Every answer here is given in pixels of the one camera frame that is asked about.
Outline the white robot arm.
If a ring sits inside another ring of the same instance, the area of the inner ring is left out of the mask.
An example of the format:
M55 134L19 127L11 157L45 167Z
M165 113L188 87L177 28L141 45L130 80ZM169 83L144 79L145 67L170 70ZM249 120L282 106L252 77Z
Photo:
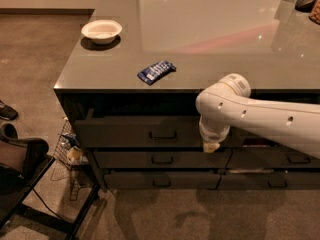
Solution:
M320 158L320 106L256 100L248 81L229 74L196 98L203 149L213 153L236 127Z

